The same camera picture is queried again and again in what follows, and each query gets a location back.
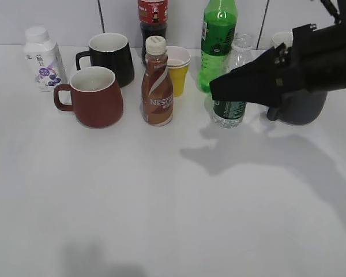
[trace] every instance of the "green bottle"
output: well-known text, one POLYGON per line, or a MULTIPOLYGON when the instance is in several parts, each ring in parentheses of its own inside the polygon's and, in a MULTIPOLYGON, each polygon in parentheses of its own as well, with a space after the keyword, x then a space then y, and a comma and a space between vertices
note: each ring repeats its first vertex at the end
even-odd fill
POLYGON ((235 0, 210 0, 205 9, 201 38, 201 71, 198 75, 198 83, 204 92, 210 92, 209 83, 226 71, 237 16, 235 0))

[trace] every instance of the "white tiled wall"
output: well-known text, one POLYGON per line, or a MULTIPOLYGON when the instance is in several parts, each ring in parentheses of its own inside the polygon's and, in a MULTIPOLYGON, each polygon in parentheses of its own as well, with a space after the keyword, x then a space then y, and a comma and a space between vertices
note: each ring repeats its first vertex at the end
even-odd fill
MULTIPOLYGON (((100 0, 106 32, 126 35, 132 47, 142 43, 137 0, 100 0)), ((200 47, 202 17, 208 0, 169 0, 168 44, 200 47)), ((256 46, 267 0, 236 0, 238 32, 249 33, 256 46)), ((270 0, 260 49, 270 46, 274 33, 316 23, 333 24, 320 0, 270 0)), ((0 44, 23 44, 24 31, 44 25, 60 45, 86 46, 101 33, 97 0, 0 0, 0 44)))
POLYGON ((259 48, 270 47, 272 36, 277 32, 292 31, 293 28, 317 24, 318 28, 334 23, 320 0, 270 0, 259 48))
POLYGON ((60 45, 87 45, 101 32, 97 0, 0 0, 0 44, 23 44, 34 25, 48 28, 60 45))
MULTIPOLYGON (((238 32, 254 36, 256 45, 266 0, 236 0, 238 32)), ((208 0, 170 0, 167 40, 170 45, 200 48, 202 19, 208 0)), ((125 34, 132 46, 142 45, 137 0, 101 0, 106 32, 125 34)))

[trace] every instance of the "white supplement bottle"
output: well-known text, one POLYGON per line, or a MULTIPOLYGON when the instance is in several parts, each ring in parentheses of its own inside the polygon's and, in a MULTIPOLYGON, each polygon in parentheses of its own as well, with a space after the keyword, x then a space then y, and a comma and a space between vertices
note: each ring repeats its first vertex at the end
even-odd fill
POLYGON ((66 84, 67 77, 56 42, 50 40, 44 27, 32 27, 25 32, 24 53, 33 73, 33 80, 40 92, 53 91, 59 84, 66 84))

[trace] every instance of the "bottle label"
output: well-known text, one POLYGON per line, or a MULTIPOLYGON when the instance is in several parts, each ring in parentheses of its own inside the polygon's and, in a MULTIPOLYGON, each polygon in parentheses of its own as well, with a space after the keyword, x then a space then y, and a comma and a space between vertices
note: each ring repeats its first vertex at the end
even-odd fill
POLYGON ((204 21, 201 50, 212 56, 224 56, 231 51, 236 25, 217 26, 204 21))
POLYGON ((66 84, 67 78, 60 56, 59 47, 47 52, 26 53, 33 78, 40 92, 53 91, 59 84, 66 84))
POLYGON ((167 68, 167 60, 148 61, 142 82, 142 104, 145 120, 155 126, 165 125, 172 119, 173 84, 167 68))
POLYGON ((246 102, 215 101, 214 112, 224 119, 239 119, 245 114, 246 102))
POLYGON ((141 22, 162 24, 168 20, 168 0, 138 0, 141 22))

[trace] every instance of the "tile grout line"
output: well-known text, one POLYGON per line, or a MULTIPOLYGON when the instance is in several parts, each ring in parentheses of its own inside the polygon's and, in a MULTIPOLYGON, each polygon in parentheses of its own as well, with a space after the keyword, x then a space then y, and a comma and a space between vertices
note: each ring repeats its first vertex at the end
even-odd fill
POLYGON ((99 7, 101 28, 103 29, 103 33, 105 33, 104 17, 103 17, 103 11, 101 10, 101 3, 100 3, 100 0, 97 0, 97 5, 98 5, 98 7, 99 7))
POLYGON ((263 17, 263 22, 262 22, 262 24, 261 24, 261 29, 260 29, 259 39, 258 39, 258 44, 256 45, 256 49, 257 49, 257 50, 259 50, 260 39, 261 39, 261 36, 262 36, 262 34, 263 34, 263 29, 264 29, 266 14, 268 13, 269 2, 270 2, 270 0, 268 0, 267 3, 266 3, 265 13, 264 13, 264 17, 263 17))

